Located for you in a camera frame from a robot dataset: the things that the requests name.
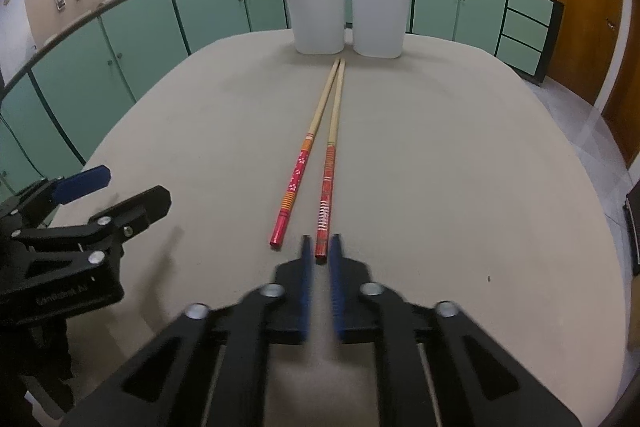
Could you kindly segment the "red striped patterned chopstick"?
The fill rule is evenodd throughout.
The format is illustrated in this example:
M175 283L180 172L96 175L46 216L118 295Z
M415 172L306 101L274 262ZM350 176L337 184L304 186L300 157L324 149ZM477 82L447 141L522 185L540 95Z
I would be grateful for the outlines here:
M314 260L316 260L318 265L324 265L326 263L326 260L328 260L336 143L338 135L338 125L340 124L345 69L345 60L344 58L341 58L340 62L338 63L338 69L336 73L336 86L329 125L328 142L326 142L326 158L324 158L323 178L318 210L316 245L314 245Z

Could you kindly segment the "red orange patterned chopstick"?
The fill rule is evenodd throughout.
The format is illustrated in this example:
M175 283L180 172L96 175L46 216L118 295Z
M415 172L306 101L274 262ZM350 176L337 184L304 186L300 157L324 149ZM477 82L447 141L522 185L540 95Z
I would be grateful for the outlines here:
M284 242L286 229L288 228L288 222L290 222L291 213L296 201L296 196L302 184L304 173L306 170L307 162L314 146L314 139L316 139L316 134L318 128L320 126L320 122L326 109L326 103L328 103L329 95L334 85L334 81L337 78L338 69L340 68L341 59L337 58L329 72L328 78L326 78L326 83L324 84L323 90L320 94L320 98L316 109L314 110L314 116L311 118L311 123L305 135L305 139L300 147L300 151L297 155L295 165L288 180L288 185L286 186L284 195L281 200L279 212L277 215L276 222L274 222L273 229L271 232L271 236L269 239L269 246L271 249L278 251Z

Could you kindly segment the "green lower kitchen cabinets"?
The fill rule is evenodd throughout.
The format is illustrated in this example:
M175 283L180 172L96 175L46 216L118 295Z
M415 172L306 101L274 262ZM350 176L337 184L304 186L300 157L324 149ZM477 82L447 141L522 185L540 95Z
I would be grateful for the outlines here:
M559 0L410 0L407 29L476 46L541 83ZM1 194L78 172L168 72L204 46L288 28L286 0L111 0L63 30L1 89Z

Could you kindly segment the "white twin-cup utensil holder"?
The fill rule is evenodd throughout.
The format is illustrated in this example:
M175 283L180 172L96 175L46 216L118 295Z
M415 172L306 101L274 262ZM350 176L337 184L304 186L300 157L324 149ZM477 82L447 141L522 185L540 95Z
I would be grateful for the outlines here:
M364 57L395 60L404 52L411 0L286 0L294 46L334 55L348 44ZM346 40L346 30L352 40Z

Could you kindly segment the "brown wooden door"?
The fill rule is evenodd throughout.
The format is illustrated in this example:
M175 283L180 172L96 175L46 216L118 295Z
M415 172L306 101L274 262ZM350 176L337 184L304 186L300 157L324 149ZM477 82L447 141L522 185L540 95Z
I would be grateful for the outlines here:
M612 61L623 0L559 0L564 4L548 75L592 104Z
M627 167L639 154L639 14L631 19L620 73L605 106L604 119Z

